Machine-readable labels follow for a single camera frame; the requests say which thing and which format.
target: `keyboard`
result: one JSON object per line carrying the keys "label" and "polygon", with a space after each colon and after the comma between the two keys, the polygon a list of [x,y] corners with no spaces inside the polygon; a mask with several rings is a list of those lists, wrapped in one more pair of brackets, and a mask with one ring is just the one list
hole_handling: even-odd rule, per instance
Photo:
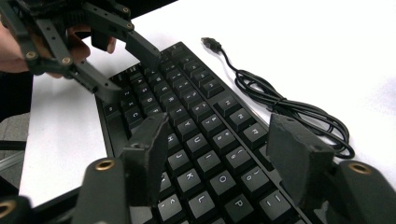
{"label": "keyboard", "polygon": [[110,157],[145,118],[169,116],[158,206],[131,207],[133,223],[311,223],[266,155],[268,125],[182,42],[159,68],[135,64],[110,78],[118,103],[96,99]]}

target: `human hand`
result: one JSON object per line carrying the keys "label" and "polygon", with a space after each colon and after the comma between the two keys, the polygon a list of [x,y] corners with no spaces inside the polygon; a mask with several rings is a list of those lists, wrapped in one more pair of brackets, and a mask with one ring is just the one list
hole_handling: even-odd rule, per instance
{"label": "human hand", "polygon": [[[90,56],[90,48],[76,35],[77,32],[89,32],[91,29],[86,25],[76,25],[67,29],[68,41],[71,49],[70,54],[75,63],[84,61]],[[10,31],[0,22],[0,71],[8,73],[20,73],[28,71],[29,68],[23,58],[20,46],[14,39]],[[50,58],[51,54],[45,47],[42,37],[32,35],[32,40],[35,43],[38,53],[43,58]],[[113,53],[116,47],[116,39],[110,37],[107,44],[107,52]],[[61,77],[59,74],[50,74],[53,77]]]}

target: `comma key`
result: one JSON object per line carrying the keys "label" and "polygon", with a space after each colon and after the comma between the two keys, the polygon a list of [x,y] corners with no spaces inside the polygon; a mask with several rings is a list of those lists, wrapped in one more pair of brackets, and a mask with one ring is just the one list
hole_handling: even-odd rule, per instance
{"label": "comma key", "polygon": [[185,216],[176,194],[159,203],[158,210],[163,223],[176,223]]}

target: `white table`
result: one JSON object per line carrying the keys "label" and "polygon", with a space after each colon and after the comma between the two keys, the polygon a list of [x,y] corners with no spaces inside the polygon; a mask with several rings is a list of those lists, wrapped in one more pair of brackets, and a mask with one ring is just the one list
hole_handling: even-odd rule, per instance
{"label": "white table", "polygon": [[[183,41],[235,91],[233,72],[206,50],[216,38],[234,66],[267,79],[290,100],[316,105],[348,127],[355,159],[396,189],[395,1],[179,0],[133,20],[159,49]],[[110,77],[137,63],[116,53],[88,58]],[[267,123],[269,112],[246,101]],[[21,195],[33,206],[80,186],[106,156],[94,97],[77,82],[35,77]]]}

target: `black robotic arm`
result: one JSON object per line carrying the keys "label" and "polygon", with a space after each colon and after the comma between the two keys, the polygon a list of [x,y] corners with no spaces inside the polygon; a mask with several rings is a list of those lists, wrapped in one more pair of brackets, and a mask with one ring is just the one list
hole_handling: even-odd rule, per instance
{"label": "black robotic arm", "polygon": [[[114,0],[0,0],[1,22],[18,41],[32,73],[73,78],[107,103],[119,98],[120,88],[89,63],[74,63],[66,30],[78,24],[90,26],[92,45],[102,50],[113,36],[125,42],[125,48],[143,65],[155,70],[161,54],[134,30],[130,14],[128,7]],[[51,57],[40,55],[33,35],[44,39]]]}

